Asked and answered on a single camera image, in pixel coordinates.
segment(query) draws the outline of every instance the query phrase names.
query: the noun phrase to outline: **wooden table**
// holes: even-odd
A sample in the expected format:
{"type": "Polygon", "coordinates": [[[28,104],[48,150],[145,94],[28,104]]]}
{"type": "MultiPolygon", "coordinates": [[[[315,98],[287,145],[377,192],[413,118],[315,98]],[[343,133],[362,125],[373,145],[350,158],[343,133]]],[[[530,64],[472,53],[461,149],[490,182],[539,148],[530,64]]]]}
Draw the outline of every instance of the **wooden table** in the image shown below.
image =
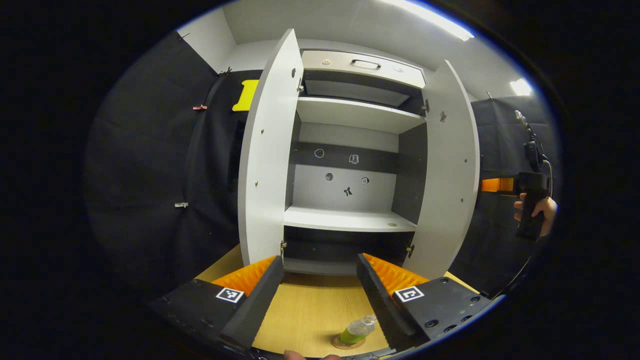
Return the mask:
{"type": "MultiPolygon", "coordinates": [[[[238,245],[196,279],[213,281],[241,267],[238,245]]],[[[447,272],[445,276],[477,293],[453,274],[447,272]]],[[[349,356],[387,348],[379,325],[358,348],[340,350],[331,344],[332,336],[342,332],[350,322],[369,314],[374,311],[357,277],[285,273],[253,347],[279,354],[293,350],[305,357],[349,356]]]]}

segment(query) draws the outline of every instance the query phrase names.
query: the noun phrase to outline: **finger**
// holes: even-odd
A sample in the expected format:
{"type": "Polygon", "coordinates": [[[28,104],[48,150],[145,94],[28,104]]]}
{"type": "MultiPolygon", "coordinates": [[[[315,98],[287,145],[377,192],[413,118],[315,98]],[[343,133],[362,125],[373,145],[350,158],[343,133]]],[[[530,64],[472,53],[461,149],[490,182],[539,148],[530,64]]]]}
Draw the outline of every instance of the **finger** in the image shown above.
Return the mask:
{"type": "Polygon", "coordinates": [[[304,356],[291,350],[284,350],[284,360],[306,360],[304,356]]]}

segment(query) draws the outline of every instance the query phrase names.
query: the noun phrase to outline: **hand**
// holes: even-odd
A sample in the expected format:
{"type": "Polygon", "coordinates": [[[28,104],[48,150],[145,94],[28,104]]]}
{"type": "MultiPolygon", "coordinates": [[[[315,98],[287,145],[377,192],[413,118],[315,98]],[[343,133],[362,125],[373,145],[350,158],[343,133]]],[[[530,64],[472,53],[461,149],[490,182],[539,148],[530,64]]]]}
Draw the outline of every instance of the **hand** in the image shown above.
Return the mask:
{"type": "MultiPolygon", "coordinates": [[[[524,206],[524,197],[526,195],[527,195],[526,193],[521,193],[520,200],[522,201],[516,201],[513,204],[513,207],[516,209],[522,210],[524,206]]],[[[545,215],[545,221],[542,222],[542,228],[540,229],[540,236],[549,235],[549,232],[551,232],[551,226],[554,223],[554,217],[556,217],[557,209],[558,209],[558,205],[550,197],[546,197],[545,199],[538,201],[538,203],[536,204],[536,207],[533,209],[533,212],[531,213],[531,217],[535,217],[540,211],[542,211],[542,213],[545,215]]],[[[515,213],[513,217],[517,221],[522,220],[521,213],[515,213]]]]}
{"type": "MultiPolygon", "coordinates": [[[[284,360],[307,360],[307,358],[295,351],[284,350],[284,360]]],[[[338,355],[327,355],[321,360],[340,360],[340,357],[338,355]]]]}

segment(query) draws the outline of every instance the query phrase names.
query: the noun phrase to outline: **drawer handle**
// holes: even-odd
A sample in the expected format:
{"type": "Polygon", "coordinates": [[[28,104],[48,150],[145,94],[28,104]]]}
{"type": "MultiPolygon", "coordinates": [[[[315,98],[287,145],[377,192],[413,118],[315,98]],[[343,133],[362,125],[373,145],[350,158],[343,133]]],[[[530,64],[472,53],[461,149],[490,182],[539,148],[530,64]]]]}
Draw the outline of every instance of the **drawer handle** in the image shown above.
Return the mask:
{"type": "Polygon", "coordinates": [[[379,63],[374,63],[373,61],[367,61],[367,60],[359,60],[359,59],[353,59],[351,60],[351,63],[355,63],[356,61],[362,61],[363,63],[370,63],[373,65],[377,65],[376,69],[380,69],[382,67],[382,65],[380,65],[379,63]]]}

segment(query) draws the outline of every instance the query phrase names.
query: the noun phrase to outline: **cabinet door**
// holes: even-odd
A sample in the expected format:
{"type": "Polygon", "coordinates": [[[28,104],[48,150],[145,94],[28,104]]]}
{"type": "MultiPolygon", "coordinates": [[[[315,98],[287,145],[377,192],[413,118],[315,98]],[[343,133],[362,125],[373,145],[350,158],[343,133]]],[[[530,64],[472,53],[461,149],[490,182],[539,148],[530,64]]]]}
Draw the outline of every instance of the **cabinet door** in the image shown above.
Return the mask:
{"type": "Polygon", "coordinates": [[[467,91],[447,60],[422,94],[430,107],[427,174],[415,247],[403,266],[434,279],[448,271],[467,234],[476,205],[480,150],[467,91]]]}
{"type": "Polygon", "coordinates": [[[291,132],[302,78],[293,29],[267,62],[249,110],[238,177],[238,225],[243,263],[280,254],[291,132]]]}

